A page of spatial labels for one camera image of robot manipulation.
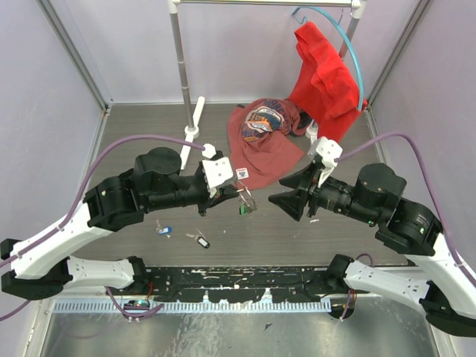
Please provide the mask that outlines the large metal keyring with clips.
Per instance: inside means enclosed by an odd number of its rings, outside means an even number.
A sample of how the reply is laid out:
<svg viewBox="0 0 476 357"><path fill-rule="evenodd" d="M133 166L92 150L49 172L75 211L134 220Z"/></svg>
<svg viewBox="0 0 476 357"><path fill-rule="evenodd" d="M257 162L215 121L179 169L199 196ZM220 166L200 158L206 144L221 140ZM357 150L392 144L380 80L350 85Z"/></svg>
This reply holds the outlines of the large metal keyring with clips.
<svg viewBox="0 0 476 357"><path fill-rule="evenodd" d="M247 214L257 210L257 203L255 202L251 191L241 180L237 180L237 193L239 194L240 204L244 204L248 208Z"/></svg>

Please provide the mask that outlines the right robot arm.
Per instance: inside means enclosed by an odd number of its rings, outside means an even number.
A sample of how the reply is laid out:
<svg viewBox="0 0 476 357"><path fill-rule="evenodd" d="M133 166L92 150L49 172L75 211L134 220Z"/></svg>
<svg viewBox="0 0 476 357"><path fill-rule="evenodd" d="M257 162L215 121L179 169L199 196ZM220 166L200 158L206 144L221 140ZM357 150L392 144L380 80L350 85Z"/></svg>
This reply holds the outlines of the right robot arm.
<svg viewBox="0 0 476 357"><path fill-rule="evenodd" d="M268 200L293 220L314 216L323 208L377 227L375 238L425 272L425 278L403 278L337 254L325 272L336 293L371 292L409 306L439 330L457 337L475 336L475 286L451 255L439 219L426 206L403 198L406 180L387 165L363 166L354 185L329 177L322 185L322 164L312 163L280 184L289 191Z"/></svg>

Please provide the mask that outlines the key with green tag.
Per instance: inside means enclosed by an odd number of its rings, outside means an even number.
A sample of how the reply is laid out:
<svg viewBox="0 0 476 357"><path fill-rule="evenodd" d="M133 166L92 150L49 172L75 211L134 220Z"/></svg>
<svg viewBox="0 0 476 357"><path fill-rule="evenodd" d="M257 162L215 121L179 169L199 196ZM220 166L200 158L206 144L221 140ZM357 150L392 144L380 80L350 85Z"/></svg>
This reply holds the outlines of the key with green tag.
<svg viewBox="0 0 476 357"><path fill-rule="evenodd" d="M247 212L248 212L247 206L244 205L244 204L241 204L241 205L239 206L239 214L240 214L241 216L244 216L244 215L247 214Z"/></svg>

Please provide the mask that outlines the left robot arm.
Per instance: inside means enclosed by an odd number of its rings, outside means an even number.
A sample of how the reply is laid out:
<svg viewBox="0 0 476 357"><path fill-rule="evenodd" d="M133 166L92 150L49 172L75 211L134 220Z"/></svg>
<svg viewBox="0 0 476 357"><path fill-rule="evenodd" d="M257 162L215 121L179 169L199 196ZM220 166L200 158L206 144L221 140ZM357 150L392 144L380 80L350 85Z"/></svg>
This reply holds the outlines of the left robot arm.
<svg viewBox="0 0 476 357"><path fill-rule="evenodd" d="M157 210L195 205L207 209L238 197L231 161L221 151L182 176L181 157L158 147L135 159L135 166L104 179L86 194L73 214L23 241L6 239L1 258L12 258L1 276L2 292L25 300L51 298L75 288L108 287L139 295L149 285L144 261L135 256L115 261L85 260L74 252L90 242L143 222Z"/></svg>

